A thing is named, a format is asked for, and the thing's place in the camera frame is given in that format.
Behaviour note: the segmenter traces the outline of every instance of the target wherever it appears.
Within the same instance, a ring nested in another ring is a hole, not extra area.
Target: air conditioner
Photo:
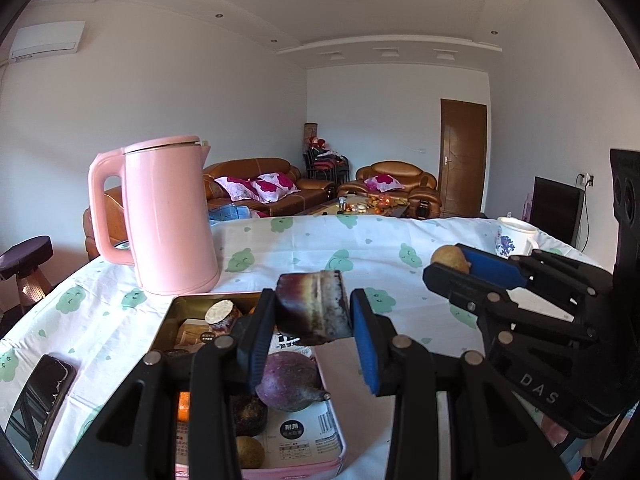
[[[77,52],[84,24],[56,22],[20,28],[11,47],[9,62]]]

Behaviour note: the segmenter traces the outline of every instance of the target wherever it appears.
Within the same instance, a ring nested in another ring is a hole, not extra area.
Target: purple stool cushion
[[[8,280],[14,274],[18,277],[29,274],[52,256],[53,247],[48,236],[36,236],[14,245],[0,254],[0,281]]]

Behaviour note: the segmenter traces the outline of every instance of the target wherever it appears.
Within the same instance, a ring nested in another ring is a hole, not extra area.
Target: kettle lid
[[[200,142],[200,137],[196,135],[160,137],[159,139],[143,140],[136,142],[124,148],[124,153],[139,152],[141,150],[149,150],[151,148],[160,148],[161,146],[171,146],[172,144],[193,144]]]

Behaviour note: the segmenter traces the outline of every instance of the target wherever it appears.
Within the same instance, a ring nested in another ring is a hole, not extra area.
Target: kettle spout
[[[211,149],[211,146],[209,146],[209,141],[208,140],[203,140],[202,141],[202,167],[204,168],[204,164],[207,161],[207,155],[209,155],[209,150]]]

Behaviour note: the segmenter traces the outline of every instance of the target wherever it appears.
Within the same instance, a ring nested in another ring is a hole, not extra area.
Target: pink electric kettle
[[[112,264],[134,265],[148,292],[207,292],[220,278],[202,177],[209,150],[196,136],[164,137],[100,153],[89,167],[98,251]],[[113,175],[122,181],[128,250],[109,242],[104,182]]]

